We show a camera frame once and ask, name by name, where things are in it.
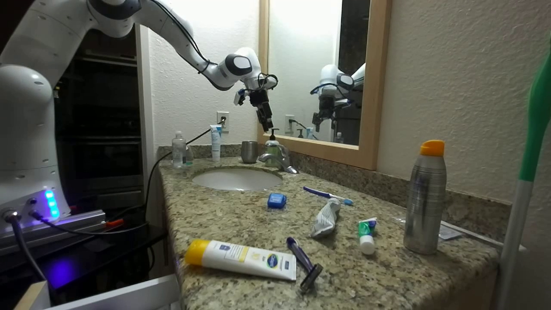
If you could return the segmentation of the soap pump dispenser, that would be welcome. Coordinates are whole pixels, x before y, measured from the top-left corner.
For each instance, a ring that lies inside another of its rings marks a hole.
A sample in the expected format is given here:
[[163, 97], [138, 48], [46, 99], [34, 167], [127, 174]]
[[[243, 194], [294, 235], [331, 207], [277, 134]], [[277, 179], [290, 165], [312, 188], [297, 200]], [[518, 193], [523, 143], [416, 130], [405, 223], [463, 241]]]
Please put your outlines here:
[[[277, 128], [273, 128], [271, 129], [271, 133], [270, 133], [270, 136], [269, 136], [269, 139], [268, 141], [266, 141], [265, 143], [265, 146], [266, 146], [266, 154], [272, 154], [272, 155], [276, 155], [276, 156], [280, 156], [281, 155], [281, 151], [279, 150], [279, 147], [277, 145], [279, 145], [279, 142], [277, 141], [276, 139], [276, 131], [278, 131], [279, 129]], [[266, 161], [264, 162], [264, 165], [266, 167], [279, 167], [279, 163], [275, 160], [275, 159], [266, 159]]]

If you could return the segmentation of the grey metal cup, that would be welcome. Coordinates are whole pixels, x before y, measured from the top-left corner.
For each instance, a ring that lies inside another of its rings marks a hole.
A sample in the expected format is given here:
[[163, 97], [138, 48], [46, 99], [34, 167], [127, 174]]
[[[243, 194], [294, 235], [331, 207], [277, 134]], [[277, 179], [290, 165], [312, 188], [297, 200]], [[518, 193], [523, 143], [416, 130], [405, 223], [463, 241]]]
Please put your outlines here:
[[241, 160], [244, 164], [254, 164], [258, 159], [258, 142], [257, 141], [242, 141], [241, 143]]

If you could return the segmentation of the white standing tube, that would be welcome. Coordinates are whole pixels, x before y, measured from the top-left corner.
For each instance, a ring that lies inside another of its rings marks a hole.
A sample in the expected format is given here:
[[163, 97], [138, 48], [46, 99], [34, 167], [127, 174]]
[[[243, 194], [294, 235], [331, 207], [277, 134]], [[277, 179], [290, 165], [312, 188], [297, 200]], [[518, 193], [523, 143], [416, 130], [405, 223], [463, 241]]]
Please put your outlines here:
[[212, 160], [219, 162], [221, 158], [222, 149], [222, 125], [216, 124], [210, 126], [211, 147], [212, 147]]

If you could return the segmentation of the white sink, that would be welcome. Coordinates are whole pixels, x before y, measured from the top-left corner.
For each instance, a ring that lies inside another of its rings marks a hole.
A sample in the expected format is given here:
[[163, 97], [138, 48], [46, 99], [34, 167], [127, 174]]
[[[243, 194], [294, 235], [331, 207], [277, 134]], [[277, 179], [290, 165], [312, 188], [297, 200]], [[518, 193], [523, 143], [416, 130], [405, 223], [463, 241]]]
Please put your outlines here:
[[283, 179], [263, 170], [221, 167], [202, 172], [192, 181], [206, 188], [228, 191], [262, 191], [280, 185]]

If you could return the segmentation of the clear plastic bottle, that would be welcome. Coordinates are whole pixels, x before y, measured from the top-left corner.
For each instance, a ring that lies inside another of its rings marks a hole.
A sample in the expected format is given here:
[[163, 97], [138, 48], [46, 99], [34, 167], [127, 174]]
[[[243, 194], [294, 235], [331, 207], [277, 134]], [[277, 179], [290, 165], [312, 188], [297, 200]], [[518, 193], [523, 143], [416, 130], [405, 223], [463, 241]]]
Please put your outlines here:
[[172, 139], [172, 166], [180, 168], [186, 164], [186, 140], [181, 131], [175, 132]]

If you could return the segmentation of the blue toothbrush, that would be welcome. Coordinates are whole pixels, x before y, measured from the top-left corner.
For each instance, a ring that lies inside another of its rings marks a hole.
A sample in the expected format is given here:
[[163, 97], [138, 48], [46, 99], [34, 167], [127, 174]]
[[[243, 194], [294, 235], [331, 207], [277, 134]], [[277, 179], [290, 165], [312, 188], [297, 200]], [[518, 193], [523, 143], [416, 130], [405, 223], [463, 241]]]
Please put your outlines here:
[[333, 194], [328, 193], [328, 192], [322, 192], [322, 191], [319, 191], [319, 190], [316, 190], [316, 189], [313, 189], [313, 188], [309, 188], [307, 186], [303, 186], [303, 190], [305, 190], [306, 192], [309, 192], [311, 194], [320, 196], [320, 197], [324, 197], [324, 198], [328, 198], [328, 199], [329, 198], [337, 199], [340, 202], [342, 202], [343, 204], [348, 205], [348, 206], [353, 205], [353, 200], [348, 199], [348, 198], [343, 198], [343, 197], [340, 197], [340, 196], [337, 196], [337, 195], [333, 195]]

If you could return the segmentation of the white grey sock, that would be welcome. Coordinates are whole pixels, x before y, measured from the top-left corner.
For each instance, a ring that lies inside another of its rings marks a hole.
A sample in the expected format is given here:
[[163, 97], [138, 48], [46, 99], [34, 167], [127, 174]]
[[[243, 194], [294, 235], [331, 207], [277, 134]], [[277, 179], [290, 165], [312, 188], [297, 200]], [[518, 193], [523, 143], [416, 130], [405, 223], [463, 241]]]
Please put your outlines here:
[[341, 203], [336, 198], [329, 198], [327, 203], [315, 216], [310, 233], [311, 238], [322, 238], [332, 234], [336, 228], [336, 222], [341, 209]]

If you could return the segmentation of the blue razor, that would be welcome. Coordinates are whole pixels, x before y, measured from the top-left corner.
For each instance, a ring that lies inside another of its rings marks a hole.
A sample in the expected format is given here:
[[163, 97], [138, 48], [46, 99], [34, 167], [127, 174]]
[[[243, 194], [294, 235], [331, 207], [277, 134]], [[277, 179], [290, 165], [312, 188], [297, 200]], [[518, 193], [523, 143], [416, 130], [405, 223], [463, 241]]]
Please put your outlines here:
[[322, 273], [323, 266], [318, 263], [313, 264], [294, 238], [288, 237], [286, 242], [287, 248], [295, 255], [297, 261], [306, 271], [306, 277], [301, 282], [300, 289], [303, 293], [307, 293], [315, 286], [315, 281]]

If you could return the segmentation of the dark shelf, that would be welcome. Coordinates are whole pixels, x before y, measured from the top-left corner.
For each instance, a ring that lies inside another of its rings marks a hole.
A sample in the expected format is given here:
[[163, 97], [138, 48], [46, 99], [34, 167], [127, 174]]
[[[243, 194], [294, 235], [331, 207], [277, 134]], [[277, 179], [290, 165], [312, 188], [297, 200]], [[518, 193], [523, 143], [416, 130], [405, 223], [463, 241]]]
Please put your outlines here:
[[56, 147], [72, 214], [138, 206], [144, 189], [136, 32], [90, 30], [56, 85]]

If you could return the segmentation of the small green white tube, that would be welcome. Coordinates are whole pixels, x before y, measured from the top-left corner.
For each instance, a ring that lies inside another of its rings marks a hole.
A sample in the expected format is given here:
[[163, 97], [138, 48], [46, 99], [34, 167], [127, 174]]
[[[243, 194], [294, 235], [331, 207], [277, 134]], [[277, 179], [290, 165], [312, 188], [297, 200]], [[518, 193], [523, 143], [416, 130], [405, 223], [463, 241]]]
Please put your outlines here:
[[358, 222], [359, 249], [364, 255], [375, 253], [374, 231], [377, 224], [377, 217], [360, 220]]

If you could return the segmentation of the silver spray can orange cap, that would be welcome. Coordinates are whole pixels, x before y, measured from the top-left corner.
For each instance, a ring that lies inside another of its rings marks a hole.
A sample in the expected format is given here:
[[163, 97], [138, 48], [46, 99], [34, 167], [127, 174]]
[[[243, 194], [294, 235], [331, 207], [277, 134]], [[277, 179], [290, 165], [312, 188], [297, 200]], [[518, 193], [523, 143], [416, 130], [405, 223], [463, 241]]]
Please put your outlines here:
[[446, 200], [444, 151], [443, 140], [425, 141], [412, 168], [403, 244], [418, 254], [432, 255], [437, 251]]

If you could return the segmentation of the small white packet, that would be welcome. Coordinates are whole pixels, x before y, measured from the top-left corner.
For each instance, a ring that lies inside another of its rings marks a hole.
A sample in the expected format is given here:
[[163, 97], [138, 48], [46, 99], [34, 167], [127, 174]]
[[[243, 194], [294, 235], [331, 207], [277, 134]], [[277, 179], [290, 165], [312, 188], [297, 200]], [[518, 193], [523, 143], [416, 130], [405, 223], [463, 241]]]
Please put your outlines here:
[[439, 239], [441, 241], [449, 241], [463, 236], [463, 233], [456, 231], [453, 228], [449, 228], [443, 224], [440, 225], [439, 229]]

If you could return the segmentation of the white drawer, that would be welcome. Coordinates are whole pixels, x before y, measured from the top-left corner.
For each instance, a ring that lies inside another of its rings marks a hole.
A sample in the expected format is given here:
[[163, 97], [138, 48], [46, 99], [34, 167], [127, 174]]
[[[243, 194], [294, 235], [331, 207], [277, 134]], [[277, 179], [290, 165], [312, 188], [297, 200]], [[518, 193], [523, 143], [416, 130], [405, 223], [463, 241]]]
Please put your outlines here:
[[53, 306], [46, 281], [32, 284], [10, 310], [157, 310], [180, 300], [174, 274]]

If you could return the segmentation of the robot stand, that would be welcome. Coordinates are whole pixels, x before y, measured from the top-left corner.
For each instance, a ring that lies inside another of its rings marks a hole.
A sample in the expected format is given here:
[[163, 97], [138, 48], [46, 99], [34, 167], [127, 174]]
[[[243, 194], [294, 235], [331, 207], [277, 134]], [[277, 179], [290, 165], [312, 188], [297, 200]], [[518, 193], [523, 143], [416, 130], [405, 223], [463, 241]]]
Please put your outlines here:
[[[54, 290], [56, 304], [150, 280], [161, 261], [153, 246], [167, 230], [150, 224], [138, 231], [105, 237], [73, 236], [30, 249]], [[0, 310], [12, 310], [31, 284], [38, 282], [19, 247], [0, 256]]]

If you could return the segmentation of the green grey pole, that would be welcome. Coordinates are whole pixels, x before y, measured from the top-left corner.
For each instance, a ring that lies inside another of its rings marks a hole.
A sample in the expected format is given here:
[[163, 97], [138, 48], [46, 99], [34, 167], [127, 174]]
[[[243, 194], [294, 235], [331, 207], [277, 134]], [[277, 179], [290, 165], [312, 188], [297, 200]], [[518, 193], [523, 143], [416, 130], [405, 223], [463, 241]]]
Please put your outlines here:
[[498, 278], [494, 290], [494, 310], [506, 310], [508, 304], [508, 294], [514, 278], [517, 254], [531, 202], [541, 148], [546, 129], [551, 122], [551, 38], [548, 45], [546, 57], [533, 79], [527, 100], [525, 148], [518, 171], [504, 245], [500, 253]]

